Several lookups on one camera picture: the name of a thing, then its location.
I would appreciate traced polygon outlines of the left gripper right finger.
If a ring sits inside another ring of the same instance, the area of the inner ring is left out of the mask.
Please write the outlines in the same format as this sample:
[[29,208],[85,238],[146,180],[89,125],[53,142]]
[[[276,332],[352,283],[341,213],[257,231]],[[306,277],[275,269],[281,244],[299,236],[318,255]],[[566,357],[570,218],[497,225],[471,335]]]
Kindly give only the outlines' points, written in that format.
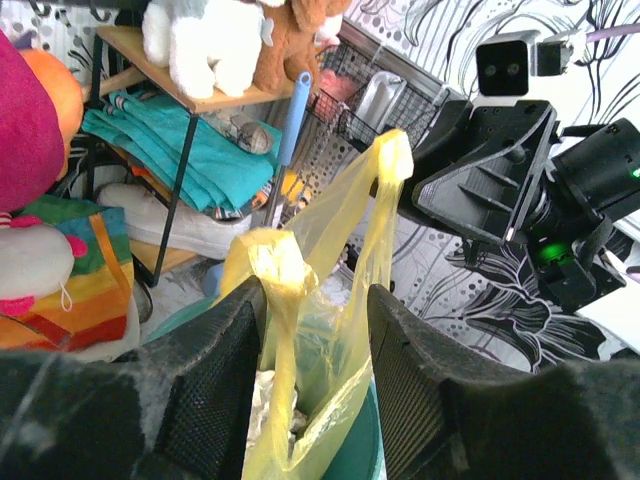
[[639,363],[567,361],[526,373],[367,295],[391,479],[635,479]]

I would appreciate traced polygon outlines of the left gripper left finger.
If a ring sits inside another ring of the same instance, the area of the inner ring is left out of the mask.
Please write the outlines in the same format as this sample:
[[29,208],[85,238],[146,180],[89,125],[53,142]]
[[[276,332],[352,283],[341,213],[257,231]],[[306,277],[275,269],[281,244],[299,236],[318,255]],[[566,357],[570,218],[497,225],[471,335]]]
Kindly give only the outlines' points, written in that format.
[[249,278],[111,363],[3,353],[2,477],[239,478],[265,307]]

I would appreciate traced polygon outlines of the teal trash bin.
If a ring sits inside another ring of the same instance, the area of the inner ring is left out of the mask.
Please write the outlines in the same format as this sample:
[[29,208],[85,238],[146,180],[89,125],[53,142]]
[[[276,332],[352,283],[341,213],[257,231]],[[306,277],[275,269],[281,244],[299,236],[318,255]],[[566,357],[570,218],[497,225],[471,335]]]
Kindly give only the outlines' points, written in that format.
[[[213,301],[214,297],[207,297],[182,308],[155,328],[142,344],[156,340],[196,318],[204,313]],[[363,406],[323,478],[337,480],[387,478],[374,382],[370,383]]]

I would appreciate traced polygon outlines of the yellow trash bag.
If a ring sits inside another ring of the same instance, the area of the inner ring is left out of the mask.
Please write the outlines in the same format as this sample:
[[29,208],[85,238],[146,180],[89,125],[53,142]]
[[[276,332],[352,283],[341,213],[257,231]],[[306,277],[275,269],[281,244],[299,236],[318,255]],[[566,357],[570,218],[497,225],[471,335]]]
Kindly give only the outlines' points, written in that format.
[[[372,379],[367,292],[391,280],[397,205],[412,173],[407,134],[388,131],[284,227],[232,242],[220,294],[250,276],[260,280],[267,300],[260,364],[275,373],[244,478],[318,479],[342,446]],[[349,301],[340,306],[322,284],[361,220],[368,228]]]

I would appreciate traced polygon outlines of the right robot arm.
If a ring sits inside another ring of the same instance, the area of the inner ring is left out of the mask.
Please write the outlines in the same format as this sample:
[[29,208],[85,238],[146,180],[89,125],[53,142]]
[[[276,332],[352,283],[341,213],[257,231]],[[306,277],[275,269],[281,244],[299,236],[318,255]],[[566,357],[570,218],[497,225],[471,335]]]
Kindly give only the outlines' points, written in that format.
[[588,129],[559,155],[552,105],[444,104],[414,150],[399,213],[463,240],[520,244],[542,295],[576,311],[624,286],[605,258],[613,225],[639,207],[639,133],[626,119]]

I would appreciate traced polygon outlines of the magenta fabric bag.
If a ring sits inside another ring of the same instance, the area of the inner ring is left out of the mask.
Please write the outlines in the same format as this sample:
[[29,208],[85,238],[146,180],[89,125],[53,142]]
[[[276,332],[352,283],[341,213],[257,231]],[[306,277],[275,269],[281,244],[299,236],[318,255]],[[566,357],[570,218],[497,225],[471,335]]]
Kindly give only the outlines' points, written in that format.
[[1,210],[45,193],[65,161],[58,116],[24,57],[1,36]]

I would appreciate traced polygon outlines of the silver foil pouch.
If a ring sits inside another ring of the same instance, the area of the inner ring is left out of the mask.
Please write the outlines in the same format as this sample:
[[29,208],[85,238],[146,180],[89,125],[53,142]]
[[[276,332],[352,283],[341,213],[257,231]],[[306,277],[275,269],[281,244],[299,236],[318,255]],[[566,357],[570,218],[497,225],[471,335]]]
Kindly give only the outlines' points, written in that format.
[[381,133],[406,85],[407,81],[393,72],[375,73],[361,97],[356,116]]

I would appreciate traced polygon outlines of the rainbow striped cloth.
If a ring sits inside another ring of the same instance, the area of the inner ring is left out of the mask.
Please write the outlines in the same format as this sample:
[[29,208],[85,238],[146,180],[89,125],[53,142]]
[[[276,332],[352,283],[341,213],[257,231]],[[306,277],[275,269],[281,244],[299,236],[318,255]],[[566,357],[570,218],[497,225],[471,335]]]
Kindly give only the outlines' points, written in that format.
[[88,253],[75,260],[65,285],[72,308],[64,310],[56,293],[37,300],[24,315],[1,313],[2,349],[72,352],[125,338],[129,310],[135,303],[133,258],[123,210],[44,195],[11,216],[24,215],[81,238]]

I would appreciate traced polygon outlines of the blue floor sweeper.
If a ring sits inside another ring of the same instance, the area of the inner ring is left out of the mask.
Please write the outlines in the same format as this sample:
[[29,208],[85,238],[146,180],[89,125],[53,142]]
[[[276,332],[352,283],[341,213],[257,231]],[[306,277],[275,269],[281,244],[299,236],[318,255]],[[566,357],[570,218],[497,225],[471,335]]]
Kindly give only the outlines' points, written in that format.
[[276,207],[280,201],[281,188],[287,167],[295,151],[311,86],[312,76],[308,71],[301,73],[294,85],[277,156],[279,169],[266,204],[267,210],[263,224],[267,227],[273,227],[275,225],[274,217]]

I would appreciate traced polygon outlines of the white pink plush doll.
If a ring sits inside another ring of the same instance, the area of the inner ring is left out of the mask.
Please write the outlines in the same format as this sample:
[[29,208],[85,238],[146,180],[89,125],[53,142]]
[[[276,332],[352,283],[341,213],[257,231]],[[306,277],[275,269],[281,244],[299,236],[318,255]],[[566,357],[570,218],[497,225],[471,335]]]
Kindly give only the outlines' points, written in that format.
[[66,235],[36,216],[1,214],[1,313],[28,313],[36,301],[61,295],[64,310],[73,302],[65,290],[75,260],[88,253],[77,236]]

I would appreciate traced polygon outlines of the brown teddy bear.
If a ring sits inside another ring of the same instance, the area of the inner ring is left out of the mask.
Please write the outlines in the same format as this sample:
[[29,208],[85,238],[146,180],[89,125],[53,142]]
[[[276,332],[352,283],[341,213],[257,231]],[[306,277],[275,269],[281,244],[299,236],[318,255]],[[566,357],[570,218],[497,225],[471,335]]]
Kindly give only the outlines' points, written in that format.
[[280,93],[284,81],[295,81],[301,73],[311,75],[311,91],[319,88],[319,66],[314,36],[325,20],[343,14],[350,0],[261,1],[264,15],[272,19],[272,46],[263,45],[253,83],[260,90]]

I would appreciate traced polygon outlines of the teal folded cloth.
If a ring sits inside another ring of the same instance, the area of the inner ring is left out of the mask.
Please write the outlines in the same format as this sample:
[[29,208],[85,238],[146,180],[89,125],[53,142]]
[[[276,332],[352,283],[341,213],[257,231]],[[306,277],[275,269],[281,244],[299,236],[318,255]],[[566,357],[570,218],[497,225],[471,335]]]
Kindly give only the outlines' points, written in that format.
[[[84,115],[82,129],[132,154],[166,186],[175,184],[190,116],[162,92],[124,90],[108,96],[104,107]],[[180,198],[202,211],[208,207],[238,210],[269,180],[278,165],[281,132],[261,127],[275,144],[263,155],[242,150],[204,119],[192,140]]]

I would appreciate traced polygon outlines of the white plush dog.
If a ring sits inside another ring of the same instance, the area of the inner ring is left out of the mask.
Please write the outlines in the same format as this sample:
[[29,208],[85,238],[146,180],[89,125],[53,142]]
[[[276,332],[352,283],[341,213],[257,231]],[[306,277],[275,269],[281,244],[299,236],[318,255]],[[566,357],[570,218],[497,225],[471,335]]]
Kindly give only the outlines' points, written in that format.
[[252,84],[264,22],[255,1],[151,1],[143,49],[186,96],[207,99],[218,89],[237,98]]

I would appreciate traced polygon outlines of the orange plush toy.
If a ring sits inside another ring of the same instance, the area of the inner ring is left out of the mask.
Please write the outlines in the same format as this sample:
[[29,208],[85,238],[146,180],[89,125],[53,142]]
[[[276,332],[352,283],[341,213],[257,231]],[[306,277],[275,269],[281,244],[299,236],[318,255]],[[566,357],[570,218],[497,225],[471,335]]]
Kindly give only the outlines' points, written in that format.
[[49,95],[57,113],[64,146],[64,162],[56,178],[61,180],[68,171],[71,142],[83,120],[83,89],[70,70],[47,51],[21,49],[19,53]]

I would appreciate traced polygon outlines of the black metal shelf rack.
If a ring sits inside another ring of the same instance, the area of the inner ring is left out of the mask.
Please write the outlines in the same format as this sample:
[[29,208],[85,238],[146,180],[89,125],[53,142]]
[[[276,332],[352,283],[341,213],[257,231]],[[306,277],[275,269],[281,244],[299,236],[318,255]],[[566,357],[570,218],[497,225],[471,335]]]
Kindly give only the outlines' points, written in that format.
[[111,146],[118,138],[124,138],[122,150],[141,162],[168,190],[162,193],[147,180],[139,181],[167,213],[154,265],[147,267],[139,257],[134,259],[144,282],[154,287],[165,263],[178,206],[185,204],[196,211],[209,206],[238,209],[280,168],[276,147],[263,155],[245,153],[208,126],[204,115],[286,99],[294,85],[287,81],[275,93],[250,86],[239,97],[215,90],[206,99],[194,99],[179,91],[168,69],[147,60],[140,28],[98,28],[94,39],[96,57],[102,55],[105,46],[130,63],[130,68],[118,75],[126,86],[148,81],[160,90],[151,97],[128,94],[122,87],[109,93],[100,78],[100,66],[94,64],[90,108],[82,124],[84,132]]

